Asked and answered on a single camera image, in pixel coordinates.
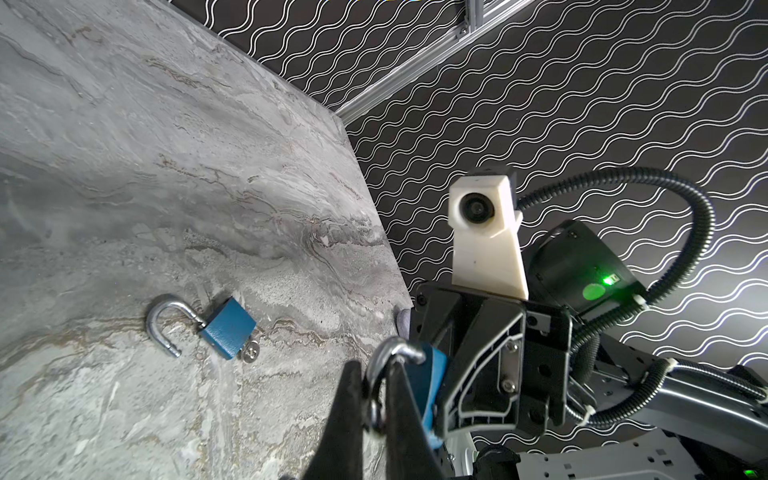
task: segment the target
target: screw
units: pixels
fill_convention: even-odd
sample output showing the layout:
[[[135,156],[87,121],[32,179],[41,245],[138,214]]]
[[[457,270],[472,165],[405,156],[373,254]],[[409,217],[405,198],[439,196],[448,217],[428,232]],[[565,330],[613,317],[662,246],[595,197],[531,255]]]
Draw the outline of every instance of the screw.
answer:
[[[243,361],[245,363],[253,363],[256,362],[257,358],[259,358],[260,350],[261,348],[259,347],[259,344],[256,340],[248,339],[248,342],[243,347],[240,355],[243,357]]]
[[[504,390],[507,393],[515,393],[515,390],[518,389],[518,386],[515,385],[515,382],[512,382],[510,379],[503,379],[502,380],[502,390]]]

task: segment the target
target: bolt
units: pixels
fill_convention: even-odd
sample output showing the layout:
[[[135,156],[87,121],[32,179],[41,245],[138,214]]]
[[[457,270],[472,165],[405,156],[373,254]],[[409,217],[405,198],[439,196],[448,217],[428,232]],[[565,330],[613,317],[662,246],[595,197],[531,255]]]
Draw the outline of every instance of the bolt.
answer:
[[[515,390],[518,389],[518,386],[515,385],[515,382],[512,382],[510,379],[503,379],[502,380],[502,390],[504,390],[507,393],[515,393]]]

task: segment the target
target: open padlock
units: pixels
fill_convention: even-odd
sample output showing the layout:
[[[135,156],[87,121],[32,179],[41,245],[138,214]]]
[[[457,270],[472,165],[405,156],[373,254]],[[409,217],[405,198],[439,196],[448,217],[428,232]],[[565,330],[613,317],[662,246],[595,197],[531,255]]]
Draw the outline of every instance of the open padlock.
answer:
[[[249,337],[256,328],[256,321],[234,298],[229,298],[211,314],[208,320],[203,320],[183,300],[169,296],[156,303],[147,314],[147,333],[163,347],[163,350],[174,357],[181,355],[181,350],[163,335],[157,324],[157,318],[161,312],[168,308],[181,310],[195,322],[200,328],[198,331],[200,336],[227,360],[234,358],[246,343],[253,341],[249,340]]]

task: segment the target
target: padlock shackle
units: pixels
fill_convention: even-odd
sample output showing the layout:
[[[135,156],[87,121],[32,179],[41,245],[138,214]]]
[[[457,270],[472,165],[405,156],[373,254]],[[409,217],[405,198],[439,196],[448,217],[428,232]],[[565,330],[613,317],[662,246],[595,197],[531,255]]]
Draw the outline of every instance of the padlock shackle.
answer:
[[[362,379],[362,395],[365,398],[363,407],[363,423],[367,429],[384,432],[382,404],[379,401],[379,390],[382,380],[387,373],[389,363],[401,359],[420,365],[425,362],[427,355],[420,345],[408,343],[399,336],[390,336],[376,347],[368,360],[365,377]]]
[[[165,335],[163,335],[162,330],[157,324],[157,319],[160,317],[160,314],[163,312],[163,310],[168,308],[181,310],[184,315],[188,316],[193,322],[200,326],[200,328],[205,328],[206,322],[201,319],[194,310],[192,310],[191,306],[187,305],[182,299],[176,296],[169,296],[168,298],[161,300],[152,306],[149,313],[147,314],[147,333],[149,333],[149,336],[152,337],[152,340],[163,347],[163,350],[168,352],[173,357],[178,358],[181,355],[181,350],[179,350],[178,347],[176,347],[168,338],[165,337]]]

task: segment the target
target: wavy line pattern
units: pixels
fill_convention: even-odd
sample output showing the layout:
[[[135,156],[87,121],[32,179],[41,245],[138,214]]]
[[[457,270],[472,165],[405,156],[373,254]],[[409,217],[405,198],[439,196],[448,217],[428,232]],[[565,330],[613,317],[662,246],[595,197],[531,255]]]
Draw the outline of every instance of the wavy line pattern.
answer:
[[[676,292],[612,332],[622,342],[768,377],[768,9],[758,0],[541,0],[349,126],[409,289],[450,281],[449,185],[480,164],[554,178],[639,165],[696,181],[717,226]],[[585,222],[646,286],[677,258],[690,211],[673,194],[608,186],[525,212],[525,248]],[[479,446],[567,452],[652,429],[564,425]]]
[[[172,3],[331,110],[464,17],[463,0]]]

